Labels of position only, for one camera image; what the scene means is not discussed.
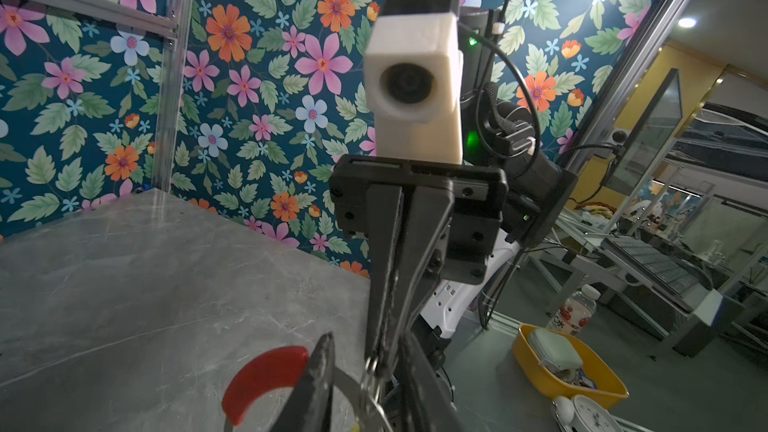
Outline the silver keyring with red grip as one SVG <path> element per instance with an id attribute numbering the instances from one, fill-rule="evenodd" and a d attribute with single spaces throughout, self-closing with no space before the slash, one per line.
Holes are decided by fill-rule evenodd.
<path id="1" fill-rule="evenodd" d="M 229 383 L 221 407 L 225 415 L 224 431 L 232 431 L 245 420 L 251 405 L 261 396 L 282 388 L 295 387 L 310 360 L 303 346 L 269 350 L 243 366 Z M 336 367 L 333 385 L 353 408 L 357 426 L 353 431 L 392 431 L 383 409 L 346 372 Z"/>

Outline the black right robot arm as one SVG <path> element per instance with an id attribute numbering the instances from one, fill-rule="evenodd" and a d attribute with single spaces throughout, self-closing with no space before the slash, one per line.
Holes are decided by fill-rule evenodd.
<path id="1" fill-rule="evenodd" d="M 477 67 L 492 56 L 492 11 L 385 7 L 365 50 L 379 138 L 330 179 L 337 221 L 365 237 L 372 284 L 365 356 L 375 377 L 400 335 L 445 342 L 502 265 L 539 242 L 574 176 L 538 148 L 531 98 L 499 99 Z"/>

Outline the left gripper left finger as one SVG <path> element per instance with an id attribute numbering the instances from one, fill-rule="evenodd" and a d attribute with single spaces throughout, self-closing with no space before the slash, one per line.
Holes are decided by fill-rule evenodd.
<path id="1" fill-rule="evenodd" d="M 335 341 L 332 333 L 326 333 L 318 340 L 271 431 L 330 431 L 334 370 Z"/>

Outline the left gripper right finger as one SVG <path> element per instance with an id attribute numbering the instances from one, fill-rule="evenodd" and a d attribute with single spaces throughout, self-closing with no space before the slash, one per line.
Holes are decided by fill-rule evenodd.
<path id="1" fill-rule="evenodd" d="M 403 431 L 460 432 L 459 417 L 442 392 L 437 375 L 411 331 L 399 341 L 396 375 L 402 389 Z"/>

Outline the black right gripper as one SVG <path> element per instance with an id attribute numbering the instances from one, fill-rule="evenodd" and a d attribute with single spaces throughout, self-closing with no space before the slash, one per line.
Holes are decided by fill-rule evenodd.
<path id="1" fill-rule="evenodd" d="M 345 155 L 330 182 L 337 222 L 367 239 L 371 284 L 366 359 L 389 369 L 437 278 L 479 284 L 508 193 L 493 167 Z"/>

